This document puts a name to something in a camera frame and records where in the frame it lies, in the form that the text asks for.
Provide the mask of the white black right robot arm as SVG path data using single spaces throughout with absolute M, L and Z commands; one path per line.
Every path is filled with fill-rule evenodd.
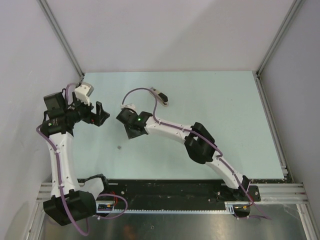
M 124 125 L 129 139 L 158 135 L 183 144 L 191 160 L 210 167 L 222 178 L 235 200 L 242 201 L 249 195 L 250 180 L 226 161 L 215 139 L 201 123 L 172 123 L 149 112 L 138 114 L 130 107 L 123 107 L 116 119 Z

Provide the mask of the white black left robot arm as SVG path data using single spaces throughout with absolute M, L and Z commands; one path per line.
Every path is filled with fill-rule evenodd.
M 84 181 L 76 177 L 73 160 L 73 139 L 75 124 L 83 121 L 100 127 L 110 114 L 104 111 L 102 103 L 82 103 L 75 95 L 67 104 L 62 92 L 43 98 L 47 110 L 37 132 L 46 140 L 50 154 L 52 188 L 50 199 L 43 203 L 43 209 L 61 226 L 93 216 L 96 199 L 105 200 L 111 188 L 103 174 L 96 174 Z

